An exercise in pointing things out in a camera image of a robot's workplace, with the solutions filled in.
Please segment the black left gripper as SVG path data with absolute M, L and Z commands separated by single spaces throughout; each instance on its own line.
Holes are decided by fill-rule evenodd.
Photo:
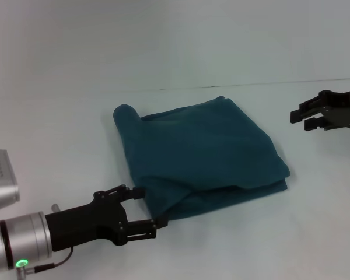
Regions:
M 116 246 L 128 242 L 155 239 L 157 231 L 168 225 L 167 217 L 128 222 L 122 202 L 145 198 L 145 189 L 130 189 L 125 184 L 93 194 L 84 206 L 45 216 L 54 252 L 98 239 Z

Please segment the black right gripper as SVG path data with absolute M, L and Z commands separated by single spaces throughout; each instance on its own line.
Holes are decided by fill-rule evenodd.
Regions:
M 350 91 L 333 92 L 323 90 L 319 98 L 312 98 L 299 105 L 299 108 L 290 114 L 291 123 L 299 123 L 304 119 L 304 130 L 312 131 L 318 128 L 334 130 L 350 128 Z M 323 116 L 310 118 L 318 113 Z

